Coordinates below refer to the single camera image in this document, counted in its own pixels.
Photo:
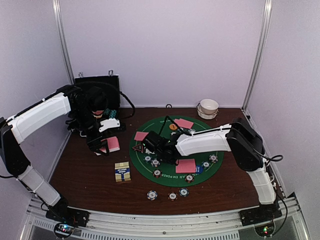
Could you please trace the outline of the red-backed card deck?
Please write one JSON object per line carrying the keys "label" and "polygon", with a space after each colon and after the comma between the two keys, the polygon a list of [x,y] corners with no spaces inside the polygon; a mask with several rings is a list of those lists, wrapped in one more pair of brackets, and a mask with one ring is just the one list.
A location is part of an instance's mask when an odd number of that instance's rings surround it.
{"label": "red-backed card deck", "polygon": [[108,137],[105,139],[107,143],[107,148],[110,153],[120,150],[119,140],[116,136]]}

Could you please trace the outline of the dealt red card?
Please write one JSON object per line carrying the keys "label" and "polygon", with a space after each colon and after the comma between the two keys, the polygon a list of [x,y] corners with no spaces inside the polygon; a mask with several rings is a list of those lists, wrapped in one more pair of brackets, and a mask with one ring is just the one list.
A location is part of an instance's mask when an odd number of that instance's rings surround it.
{"label": "dealt red card", "polygon": [[177,174],[193,174],[196,172],[195,159],[178,159],[176,161],[175,172]]}
{"label": "dealt red card", "polygon": [[149,132],[137,131],[134,136],[134,140],[137,142],[142,142]]}
{"label": "dealt red card", "polygon": [[174,122],[181,128],[185,128],[185,129],[191,129],[194,125],[194,123],[192,121],[183,119],[183,118],[179,118],[179,119],[175,119]]}

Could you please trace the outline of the fifty chips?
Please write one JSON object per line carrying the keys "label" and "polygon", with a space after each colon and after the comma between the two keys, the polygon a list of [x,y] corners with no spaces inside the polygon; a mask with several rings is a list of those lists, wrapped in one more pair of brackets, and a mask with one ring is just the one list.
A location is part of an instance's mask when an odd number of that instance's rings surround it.
{"label": "fifty chips", "polygon": [[209,161],[203,161],[201,166],[203,169],[208,169],[211,166],[211,163]]}
{"label": "fifty chips", "polygon": [[146,163],[151,163],[153,158],[150,155],[146,155],[143,159]]}

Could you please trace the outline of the hundred chips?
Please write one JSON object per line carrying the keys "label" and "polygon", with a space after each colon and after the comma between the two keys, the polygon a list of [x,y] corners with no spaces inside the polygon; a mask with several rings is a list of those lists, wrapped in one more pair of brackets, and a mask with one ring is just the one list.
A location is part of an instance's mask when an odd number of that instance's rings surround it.
{"label": "hundred chips", "polygon": [[160,169],[155,169],[153,172],[152,172],[152,175],[155,177],[155,178],[160,178],[162,176],[162,171]]}
{"label": "hundred chips", "polygon": [[185,181],[186,181],[187,183],[192,183],[194,180],[195,180],[195,177],[194,177],[193,175],[191,175],[191,174],[187,174],[187,175],[185,176]]}

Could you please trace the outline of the orange big blind button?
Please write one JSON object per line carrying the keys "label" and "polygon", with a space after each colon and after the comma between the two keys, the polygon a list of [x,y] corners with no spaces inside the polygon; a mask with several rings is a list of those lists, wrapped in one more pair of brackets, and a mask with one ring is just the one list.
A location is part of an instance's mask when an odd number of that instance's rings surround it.
{"label": "orange big blind button", "polygon": [[175,124],[170,124],[169,128],[174,131],[177,129],[177,126]]}

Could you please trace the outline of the triangular all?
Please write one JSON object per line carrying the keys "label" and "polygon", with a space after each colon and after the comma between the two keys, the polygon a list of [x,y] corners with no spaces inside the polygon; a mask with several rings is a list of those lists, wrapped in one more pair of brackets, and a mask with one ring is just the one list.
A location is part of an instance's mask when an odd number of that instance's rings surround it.
{"label": "triangular all", "polygon": [[144,145],[142,143],[133,146],[132,149],[139,153],[144,153],[145,151]]}

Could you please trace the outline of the blue small blind button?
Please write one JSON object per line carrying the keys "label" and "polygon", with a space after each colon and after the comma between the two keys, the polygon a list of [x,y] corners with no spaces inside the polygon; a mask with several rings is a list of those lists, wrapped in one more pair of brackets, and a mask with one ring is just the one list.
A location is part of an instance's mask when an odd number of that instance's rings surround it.
{"label": "blue small blind button", "polygon": [[196,166],[196,169],[195,169],[195,173],[196,173],[197,175],[199,175],[199,174],[201,174],[202,172],[203,172],[202,166],[197,165],[197,166]]}

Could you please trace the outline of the blue green fifty chip stack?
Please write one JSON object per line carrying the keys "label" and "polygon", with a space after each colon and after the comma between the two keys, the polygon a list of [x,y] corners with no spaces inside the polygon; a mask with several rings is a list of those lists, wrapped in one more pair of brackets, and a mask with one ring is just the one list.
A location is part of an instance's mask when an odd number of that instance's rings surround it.
{"label": "blue green fifty chip stack", "polygon": [[181,197],[187,197],[189,195],[189,190],[187,188],[181,188],[179,190],[179,195]]}

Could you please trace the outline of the brown hundred chip stack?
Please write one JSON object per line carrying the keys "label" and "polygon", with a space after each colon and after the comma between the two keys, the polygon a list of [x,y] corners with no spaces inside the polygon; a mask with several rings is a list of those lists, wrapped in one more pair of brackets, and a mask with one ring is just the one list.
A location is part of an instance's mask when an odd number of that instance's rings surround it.
{"label": "brown hundred chip stack", "polygon": [[168,199],[169,199],[170,201],[176,201],[176,200],[178,199],[178,196],[177,196],[177,194],[176,194],[175,192],[170,192],[170,193],[168,194]]}

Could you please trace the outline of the blue peach ten chip stack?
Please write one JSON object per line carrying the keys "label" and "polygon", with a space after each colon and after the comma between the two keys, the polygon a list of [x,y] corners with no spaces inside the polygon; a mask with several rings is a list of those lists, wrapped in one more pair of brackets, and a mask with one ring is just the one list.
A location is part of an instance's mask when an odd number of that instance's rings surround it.
{"label": "blue peach ten chip stack", "polygon": [[148,200],[154,201],[158,198],[158,193],[155,190],[150,190],[146,196]]}

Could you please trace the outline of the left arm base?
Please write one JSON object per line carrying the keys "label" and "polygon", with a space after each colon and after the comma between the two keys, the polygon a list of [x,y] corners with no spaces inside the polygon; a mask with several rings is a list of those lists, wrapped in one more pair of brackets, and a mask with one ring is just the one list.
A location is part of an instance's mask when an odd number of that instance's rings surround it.
{"label": "left arm base", "polygon": [[85,210],[67,207],[63,210],[50,208],[45,217],[47,219],[55,220],[57,222],[67,223],[73,227],[86,227],[89,220],[90,213]]}

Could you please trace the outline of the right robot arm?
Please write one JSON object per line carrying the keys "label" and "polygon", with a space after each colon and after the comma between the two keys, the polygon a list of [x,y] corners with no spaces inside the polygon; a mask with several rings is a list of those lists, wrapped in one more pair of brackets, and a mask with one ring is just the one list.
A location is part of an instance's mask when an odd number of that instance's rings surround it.
{"label": "right robot arm", "polygon": [[245,171],[258,194],[256,216],[268,220],[275,212],[276,192],[268,172],[262,139],[253,130],[247,138],[240,122],[195,132],[176,133],[170,139],[160,137],[155,145],[156,154],[162,160],[175,162],[180,157],[208,152],[231,152],[237,166]]}

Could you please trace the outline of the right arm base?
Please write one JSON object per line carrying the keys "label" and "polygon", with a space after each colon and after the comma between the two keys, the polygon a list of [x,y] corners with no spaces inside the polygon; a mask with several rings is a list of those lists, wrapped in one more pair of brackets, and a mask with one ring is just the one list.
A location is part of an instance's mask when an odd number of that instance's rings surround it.
{"label": "right arm base", "polygon": [[282,216],[282,211],[275,205],[260,205],[258,207],[241,210],[239,217],[243,226],[256,225],[272,221]]}

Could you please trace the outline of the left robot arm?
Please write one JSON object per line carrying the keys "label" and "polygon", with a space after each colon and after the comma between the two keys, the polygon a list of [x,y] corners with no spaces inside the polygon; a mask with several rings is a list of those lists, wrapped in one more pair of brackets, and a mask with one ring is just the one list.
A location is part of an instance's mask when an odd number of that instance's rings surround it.
{"label": "left robot arm", "polygon": [[107,120],[100,120],[108,107],[104,91],[93,86],[84,91],[77,85],[65,85],[29,108],[0,119],[0,157],[8,172],[25,188],[37,195],[61,222],[72,218],[67,200],[32,166],[21,143],[53,120],[67,115],[68,125],[83,132],[90,151],[107,155]]}

